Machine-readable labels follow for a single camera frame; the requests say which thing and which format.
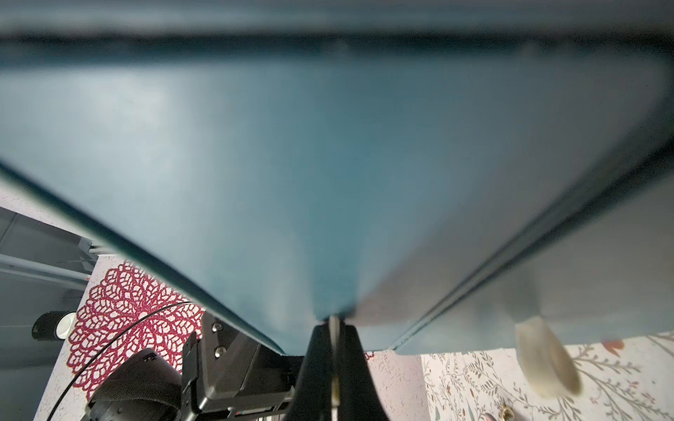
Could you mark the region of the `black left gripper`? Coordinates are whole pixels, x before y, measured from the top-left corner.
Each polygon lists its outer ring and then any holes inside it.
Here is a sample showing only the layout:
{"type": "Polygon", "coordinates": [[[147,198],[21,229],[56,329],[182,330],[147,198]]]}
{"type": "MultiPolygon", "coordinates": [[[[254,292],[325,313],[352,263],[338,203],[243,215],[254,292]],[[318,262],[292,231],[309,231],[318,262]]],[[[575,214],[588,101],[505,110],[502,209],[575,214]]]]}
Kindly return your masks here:
{"type": "Polygon", "coordinates": [[[280,420],[288,412],[302,365],[204,313],[202,333],[173,368],[152,348],[116,369],[87,403],[84,419],[280,420]]]}

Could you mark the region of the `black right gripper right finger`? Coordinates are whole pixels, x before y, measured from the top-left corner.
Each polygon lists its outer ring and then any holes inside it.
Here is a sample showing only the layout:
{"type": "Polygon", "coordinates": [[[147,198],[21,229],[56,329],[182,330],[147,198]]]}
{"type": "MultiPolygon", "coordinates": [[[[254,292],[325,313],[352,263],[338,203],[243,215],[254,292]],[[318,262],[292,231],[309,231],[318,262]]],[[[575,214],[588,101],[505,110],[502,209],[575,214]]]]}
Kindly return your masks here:
{"type": "Polygon", "coordinates": [[[378,397],[356,328],[343,322],[340,322],[336,346],[336,378],[338,420],[389,419],[378,397]]]}

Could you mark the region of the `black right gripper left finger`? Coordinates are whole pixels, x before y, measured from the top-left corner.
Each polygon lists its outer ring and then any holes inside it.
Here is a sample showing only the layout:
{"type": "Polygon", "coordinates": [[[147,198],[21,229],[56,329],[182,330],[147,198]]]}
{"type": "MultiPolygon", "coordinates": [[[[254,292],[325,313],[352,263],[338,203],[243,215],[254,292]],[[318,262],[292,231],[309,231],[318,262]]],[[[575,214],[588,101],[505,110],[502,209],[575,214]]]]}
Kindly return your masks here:
{"type": "Polygon", "coordinates": [[[316,326],[299,372],[285,421],[332,419],[333,356],[328,325],[316,326]]]}

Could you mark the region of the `teal three-drawer cabinet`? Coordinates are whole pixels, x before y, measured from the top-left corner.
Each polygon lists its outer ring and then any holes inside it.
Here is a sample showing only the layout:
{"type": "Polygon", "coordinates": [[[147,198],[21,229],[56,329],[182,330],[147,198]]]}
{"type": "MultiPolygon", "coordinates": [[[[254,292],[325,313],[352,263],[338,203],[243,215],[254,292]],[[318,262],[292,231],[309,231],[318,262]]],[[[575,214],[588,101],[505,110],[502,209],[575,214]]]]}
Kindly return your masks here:
{"type": "Polygon", "coordinates": [[[663,40],[6,41],[1,170],[285,354],[673,326],[663,40]]]}

